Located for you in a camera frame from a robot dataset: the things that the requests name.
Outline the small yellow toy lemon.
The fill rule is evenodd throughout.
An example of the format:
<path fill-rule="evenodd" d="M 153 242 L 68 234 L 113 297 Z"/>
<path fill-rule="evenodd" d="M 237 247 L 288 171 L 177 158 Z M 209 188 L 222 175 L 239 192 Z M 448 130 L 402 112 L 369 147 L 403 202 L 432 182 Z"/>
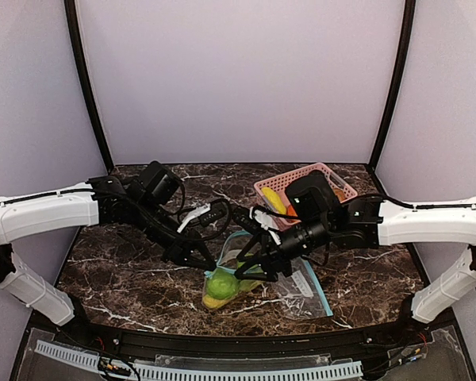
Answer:
<path fill-rule="evenodd" d="M 217 310 L 220 309 L 221 307 L 225 306 L 230 302 L 229 299 L 216 299 L 211 297 L 208 294 L 205 294 L 202 297 L 202 303 L 203 305 L 208 308 L 209 310 Z"/>

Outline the clear zip bag yellow slider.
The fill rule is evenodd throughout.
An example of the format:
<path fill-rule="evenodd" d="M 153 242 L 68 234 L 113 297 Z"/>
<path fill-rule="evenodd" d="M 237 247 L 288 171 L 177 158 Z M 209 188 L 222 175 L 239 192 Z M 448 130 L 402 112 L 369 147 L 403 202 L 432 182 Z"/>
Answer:
<path fill-rule="evenodd" d="M 241 280 L 234 276 L 244 261 L 238 260 L 238 254 L 252 235 L 243 230 L 232 233 L 224 242 L 217 267 L 205 273 L 202 289 L 202 305 L 210 311 L 219 310 L 229 303 L 253 298 L 259 303 L 259 298 L 267 297 L 269 287 L 260 280 Z"/>

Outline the large yellow toy fruit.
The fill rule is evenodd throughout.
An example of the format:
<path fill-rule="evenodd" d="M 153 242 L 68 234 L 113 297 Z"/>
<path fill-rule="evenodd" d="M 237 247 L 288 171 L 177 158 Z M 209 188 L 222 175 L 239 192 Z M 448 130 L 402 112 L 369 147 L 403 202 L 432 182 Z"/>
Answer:
<path fill-rule="evenodd" d="M 253 291 L 255 288 L 260 286 L 263 281 L 256 280 L 256 279 L 243 279 L 239 282 L 239 292 L 240 293 L 248 293 Z"/>

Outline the green toy lime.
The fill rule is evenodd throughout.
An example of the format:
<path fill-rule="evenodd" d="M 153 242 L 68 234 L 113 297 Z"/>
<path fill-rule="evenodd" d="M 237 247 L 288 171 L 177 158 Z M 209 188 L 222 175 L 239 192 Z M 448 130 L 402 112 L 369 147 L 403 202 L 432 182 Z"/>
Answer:
<path fill-rule="evenodd" d="M 240 282 L 240 280 L 243 280 L 243 279 L 256 279 L 256 280 L 263 281 L 263 283 L 264 283 L 267 280 L 266 276 L 264 275 L 264 271 L 261 268 L 260 264 L 252 265 L 250 268 L 248 268 L 244 271 L 242 276 L 243 276 L 243 278 L 239 279 L 239 282 Z"/>
<path fill-rule="evenodd" d="M 206 293 L 216 299 L 229 299 L 239 291 L 239 281 L 231 273 L 218 268 L 206 281 Z"/>

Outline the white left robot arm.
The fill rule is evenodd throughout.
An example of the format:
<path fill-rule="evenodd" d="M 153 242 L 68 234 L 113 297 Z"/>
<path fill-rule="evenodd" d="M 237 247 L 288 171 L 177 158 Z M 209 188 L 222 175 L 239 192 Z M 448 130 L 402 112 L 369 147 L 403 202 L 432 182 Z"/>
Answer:
<path fill-rule="evenodd" d="M 124 224 L 163 249 L 162 259 L 182 267 L 213 270 L 206 239 L 165 210 L 183 191 L 182 180 L 152 161 L 128 179 L 107 175 L 40 193 L 0 197 L 0 290 L 59 327 L 84 319 L 78 300 L 52 285 L 47 270 L 59 270 L 62 236 L 79 227 Z"/>

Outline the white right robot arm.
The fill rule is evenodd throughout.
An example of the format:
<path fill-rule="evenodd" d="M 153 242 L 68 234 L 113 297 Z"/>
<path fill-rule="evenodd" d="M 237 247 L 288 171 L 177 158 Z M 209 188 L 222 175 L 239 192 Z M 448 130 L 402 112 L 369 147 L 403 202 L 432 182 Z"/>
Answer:
<path fill-rule="evenodd" d="M 234 220 L 251 235 L 237 259 L 238 279 L 275 282 L 292 274 L 292 261 L 317 248 L 462 248 L 455 262 L 401 304 L 398 321 L 412 329 L 428 325 L 476 290 L 476 196 L 447 202 L 404 202 L 386 194 L 363 194 L 341 202 L 328 180 L 314 172 L 294 180 L 286 195 L 295 214 L 280 231 L 262 206 L 240 209 Z"/>

